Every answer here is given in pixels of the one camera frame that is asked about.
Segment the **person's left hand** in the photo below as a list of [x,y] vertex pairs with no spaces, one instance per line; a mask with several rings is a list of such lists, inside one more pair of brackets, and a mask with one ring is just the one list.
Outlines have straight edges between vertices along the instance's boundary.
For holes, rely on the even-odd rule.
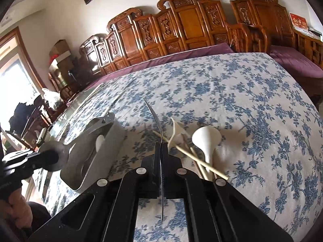
[[13,191],[7,202],[1,199],[1,220],[11,231],[32,228],[32,210],[21,194],[21,188]]

